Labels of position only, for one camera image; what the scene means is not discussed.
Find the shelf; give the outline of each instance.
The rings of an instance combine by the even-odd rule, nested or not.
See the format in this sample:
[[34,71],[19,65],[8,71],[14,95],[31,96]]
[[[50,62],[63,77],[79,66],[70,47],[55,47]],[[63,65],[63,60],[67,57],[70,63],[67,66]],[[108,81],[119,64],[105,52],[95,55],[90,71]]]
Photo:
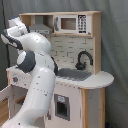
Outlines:
[[77,34],[77,33],[52,33],[53,35],[68,35],[68,36],[85,36],[85,37],[92,37],[88,34]]
[[97,89],[109,86],[114,81],[114,77],[104,71],[100,71],[96,75],[91,75],[84,81],[72,81],[63,78],[56,78],[56,83],[64,83],[83,89]]
[[70,15],[70,14],[96,14],[96,13],[101,13],[102,11],[80,11],[80,12],[48,12],[48,13],[23,13],[20,14],[20,16],[22,15],[58,15],[58,14],[66,14],[66,15]]

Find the grey wall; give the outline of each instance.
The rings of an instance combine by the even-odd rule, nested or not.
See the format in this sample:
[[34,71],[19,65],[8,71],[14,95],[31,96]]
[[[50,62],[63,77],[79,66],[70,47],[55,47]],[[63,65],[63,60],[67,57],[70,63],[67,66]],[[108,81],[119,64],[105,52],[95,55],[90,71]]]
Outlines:
[[[0,0],[0,33],[4,28],[4,19],[3,19],[3,8],[2,1]],[[7,53],[6,45],[2,42],[0,38],[0,90],[7,86]]]
[[[27,12],[102,12],[102,70],[115,77],[106,88],[106,119],[113,128],[128,127],[128,0],[4,0],[6,20]],[[10,50],[11,63],[16,52]]]

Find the cabinet handle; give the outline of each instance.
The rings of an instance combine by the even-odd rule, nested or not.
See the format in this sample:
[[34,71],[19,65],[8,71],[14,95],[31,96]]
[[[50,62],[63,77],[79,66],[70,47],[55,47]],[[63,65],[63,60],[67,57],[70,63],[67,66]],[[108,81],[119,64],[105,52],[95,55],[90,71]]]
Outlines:
[[55,30],[56,30],[56,31],[59,31],[59,28],[57,27],[57,22],[58,22],[58,17],[56,17],[56,18],[54,19],[54,26],[55,26]]

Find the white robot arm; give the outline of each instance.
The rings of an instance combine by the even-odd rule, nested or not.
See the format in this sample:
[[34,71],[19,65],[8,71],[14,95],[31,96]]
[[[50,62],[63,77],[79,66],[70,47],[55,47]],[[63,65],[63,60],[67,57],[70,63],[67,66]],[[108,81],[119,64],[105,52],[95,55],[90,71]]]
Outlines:
[[9,23],[11,28],[4,30],[1,38],[5,44],[20,51],[17,68],[24,73],[30,73],[32,82],[22,108],[2,128],[37,128],[33,126],[34,122],[49,110],[57,65],[50,57],[51,44],[43,35],[29,33],[19,18]]

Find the microwave door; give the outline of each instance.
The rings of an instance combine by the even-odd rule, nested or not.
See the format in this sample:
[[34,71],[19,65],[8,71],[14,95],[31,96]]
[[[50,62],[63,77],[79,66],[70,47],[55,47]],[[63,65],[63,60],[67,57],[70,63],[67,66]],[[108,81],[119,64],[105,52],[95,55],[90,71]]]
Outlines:
[[57,33],[78,33],[78,16],[77,15],[58,15]]

